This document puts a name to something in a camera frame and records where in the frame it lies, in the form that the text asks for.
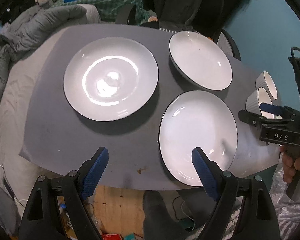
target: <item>gray table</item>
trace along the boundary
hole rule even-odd
[[[119,36],[145,45],[159,68],[158,86],[150,100],[134,114],[117,121],[89,120],[68,104],[63,75],[72,56],[100,38]],[[169,59],[170,33],[129,25],[77,25],[70,27],[47,58],[35,85],[27,114],[20,155],[47,170],[65,175],[90,159],[99,146],[109,150],[109,164],[100,184],[133,189],[175,190],[190,188],[176,181],[162,165],[158,132],[168,104],[179,94],[198,90],[175,70]],[[255,90],[259,73],[228,57],[233,70],[231,85],[213,92],[234,115],[238,147],[230,171],[245,177],[278,162],[277,145],[266,145],[256,131],[238,120],[247,97]]]

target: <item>plate rim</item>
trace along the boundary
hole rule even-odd
[[[180,73],[186,80],[188,80],[190,83],[192,83],[192,84],[194,84],[194,85],[199,86],[200,88],[205,88],[205,89],[208,89],[208,90],[211,90],[211,91],[222,91],[222,90],[227,89],[227,88],[231,85],[232,80],[233,80],[233,71],[232,71],[232,66],[231,66],[231,64],[230,64],[230,61],[229,61],[228,57],[226,56],[226,54],[223,52],[223,50],[222,50],[221,48],[219,48],[217,44],[215,44],[213,41],[211,41],[210,39],[208,39],[206,36],[204,36],[204,35],[202,35],[202,34],[200,34],[200,35],[203,36],[204,38],[207,38],[209,41],[211,41],[213,44],[215,44],[215,45],[222,51],[222,53],[226,56],[226,58],[227,58],[227,60],[228,60],[228,62],[229,62],[230,68],[231,68],[231,81],[230,81],[229,85],[228,85],[227,87],[225,87],[225,88],[222,88],[222,89],[211,89],[211,88],[208,88],[208,87],[203,86],[203,85],[200,85],[200,84],[197,83],[196,81],[192,80],[192,79],[191,79],[190,77],[188,77],[188,75],[186,75],[186,74],[182,71],[182,69],[178,66],[178,64],[177,64],[176,61],[173,59],[173,56],[172,56],[172,54],[171,54],[171,50],[170,50],[170,42],[171,42],[171,39],[172,39],[172,37],[173,37],[174,35],[176,35],[176,34],[178,34],[178,33],[182,33],[182,32],[189,32],[189,31],[181,31],[181,32],[177,32],[177,33],[173,34],[173,35],[170,37],[170,39],[169,39],[169,45],[168,45],[168,47],[169,47],[169,55],[170,55],[170,59],[171,59],[173,65],[175,66],[175,68],[179,71],[179,73]]]
[[[163,159],[162,152],[161,152],[161,147],[160,147],[160,130],[161,130],[161,125],[162,125],[162,120],[163,120],[163,117],[164,117],[165,113],[167,112],[167,109],[169,108],[169,106],[170,106],[170,105],[171,105],[178,97],[180,97],[181,95],[183,95],[183,94],[185,94],[185,93],[189,93],[189,92],[193,92],[193,91],[201,91],[201,92],[205,92],[205,93],[212,94],[212,93],[210,93],[210,92],[208,92],[208,91],[204,91],[204,90],[190,90],[190,91],[183,92],[183,93],[181,93],[180,95],[176,96],[176,97],[168,104],[168,106],[167,106],[166,109],[164,110],[163,115],[162,115],[162,117],[161,117],[160,125],[159,125],[159,132],[158,132],[158,146],[159,146],[159,152],[160,152],[160,157],[161,157],[161,159],[162,159],[162,162],[163,162],[163,164],[165,165],[165,167],[167,168],[167,170],[169,171],[170,175],[171,175],[173,178],[175,178],[178,182],[180,182],[180,183],[182,183],[182,184],[184,184],[184,185],[186,185],[186,186],[191,186],[191,187],[203,187],[203,183],[202,183],[202,182],[201,182],[201,183],[202,183],[201,186],[194,186],[194,185],[186,184],[186,183],[180,181],[179,179],[177,179],[177,178],[171,173],[171,171],[169,170],[169,168],[167,167],[167,165],[166,165],[166,163],[165,163],[165,161],[164,161],[164,159]],[[212,94],[212,95],[214,95],[215,97],[217,97],[218,99],[220,99],[220,100],[226,105],[226,107],[229,109],[229,111],[230,111],[230,113],[231,113],[231,115],[232,115],[232,118],[233,118],[233,120],[234,120],[235,129],[236,129],[236,131],[237,131],[237,143],[236,143],[236,144],[237,144],[237,147],[236,147],[236,151],[235,151],[235,153],[234,153],[234,157],[235,157],[235,155],[236,155],[236,153],[237,153],[237,149],[238,149],[238,128],[237,128],[237,124],[236,124],[235,119],[234,119],[234,115],[232,114],[232,112],[231,112],[230,108],[228,107],[228,105],[227,105],[221,98],[219,98],[219,97],[216,96],[215,94]],[[232,165],[232,163],[233,163],[233,161],[234,161],[234,157],[233,157],[233,159],[232,159],[232,161],[231,161],[231,163],[230,163],[229,168],[231,167],[231,165]]]
[[[67,70],[67,68],[68,68],[68,66],[69,66],[69,64],[70,64],[70,62],[71,62],[71,61],[73,60],[73,58],[77,55],[77,53],[79,53],[79,51],[81,51],[84,47],[88,46],[89,44],[91,44],[91,43],[93,43],[93,42],[95,42],[95,41],[99,41],[99,40],[103,40],[103,39],[108,39],[108,38],[122,38],[122,39],[125,39],[125,40],[129,40],[129,41],[136,42],[136,43],[138,43],[139,45],[142,45],[146,50],[148,50],[148,51],[150,52],[151,56],[153,57],[153,59],[154,59],[154,61],[155,61],[155,64],[156,64],[156,66],[157,66],[158,77],[157,77],[157,83],[156,83],[156,85],[155,85],[155,87],[154,87],[154,90],[152,91],[151,96],[150,96],[150,97],[148,98],[148,100],[147,100],[142,106],[140,106],[137,110],[135,110],[134,112],[132,112],[132,113],[130,113],[130,114],[124,116],[124,117],[121,117],[121,118],[116,118],[116,119],[111,119],[111,120],[97,120],[97,119],[92,119],[92,118],[90,118],[90,117],[87,117],[87,116],[85,116],[84,114],[80,113],[80,112],[77,111],[77,110],[72,106],[72,104],[69,102],[69,100],[68,100],[68,98],[67,98],[67,96],[66,96],[66,91],[65,91],[65,75],[66,75],[66,70]],[[160,75],[160,73],[159,73],[159,68],[158,68],[158,62],[157,62],[157,60],[155,59],[155,57],[154,57],[154,55],[152,54],[152,52],[151,52],[145,45],[143,45],[142,43],[140,43],[140,42],[138,42],[138,41],[135,41],[135,40],[133,40],[133,39],[128,39],[128,38],[124,38],[124,37],[114,37],[114,36],[109,36],[109,37],[104,37],[104,38],[101,38],[101,39],[96,39],[96,40],[94,40],[94,41],[89,42],[89,43],[86,44],[85,46],[83,46],[83,47],[82,47],[81,49],[79,49],[79,50],[73,55],[73,57],[70,59],[69,63],[67,64],[66,70],[65,70],[64,73],[63,73],[63,78],[62,78],[63,86],[62,86],[62,89],[63,89],[63,95],[65,96],[65,98],[66,98],[68,104],[69,104],[69,105],[71,106],[71,108],[72,108],[75,112],[77,112],[78,114],[82,115],[83,117],[85,117],[85,118],[87,118],[87,119],[89,119],[89,120],[93,120],[93,121],[97,121],[97,122],[112,122],[112,121],[117,121],[117,120],[120,120],[120,119],[124,119],[124,118],[126,118],[126,117],[128,117],[128,116],[134,114],[134,113],[137,112],[138,110],[140,110],[146,103],[148,103],[148,101],[150,100],[150,98],[153,96],[155,90],[156,90],[157,87],[158,87],[158,83],[159,83],[159,75]]]

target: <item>white cup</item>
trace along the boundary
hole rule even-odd
[[[278,98],[277,88],[275,87],[272,77],[267,71],[263,71],[256,79],[256,89],[260,87],[264,88],[273,99],[276,100]]]
[[[271,98],[268,92],[263,87],[258,88],[248,97],[246,101],[246,109],[249,112],[260,114],[266,118],[273,119],[274,118],[273,114],[260,110],[261,103],[267,103],[272,105]]]

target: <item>white ceramic plate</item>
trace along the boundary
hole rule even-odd
[[[213,41],[194,32],[178,32],[169,42],[170,57],[188,80],[211,90],[223,90],[232,81],[228,58]]]
[[[140,109],[152,96],[158,77],[157,63],[145,46],[109,37],[74,55],[63,86],[77,112],[92,120],[113,121]]]
[[[226,104],[205,91],[181,94],[168,106],[160,124],[159,146],[170,173],[191,186],[202,186],[191,154],[201,147],[222,171],[237,149],[237,126]]]

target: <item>blue gripper pad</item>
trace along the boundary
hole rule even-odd
[[[92,196],[96,186],[101,178],[103,171],[105,170],[109,161],[109,152],[106,148],[103,149],[87,176],[83,180],[83,187],[81,197],[83,200]]]
[[[270,114],[274,114],[274,115],[281,115],[282,114],[282,110],[280,108],[280,106],[274,106],[274,105],[270,105],[267,103],[261,103],[260,104],[260,110],[270,113]]]
[[[206,191],[209,197],[212,197],[213,200],[217,202],[220,198],[220,194],[218,193],[217,181],[213,177],[213,174],[209,170],[207,164],[201,157],[197,148],[195,148],[192,151],[192,163],[194,165],[195,170],[198,173],[198,176],[202,182],[204,190]]]

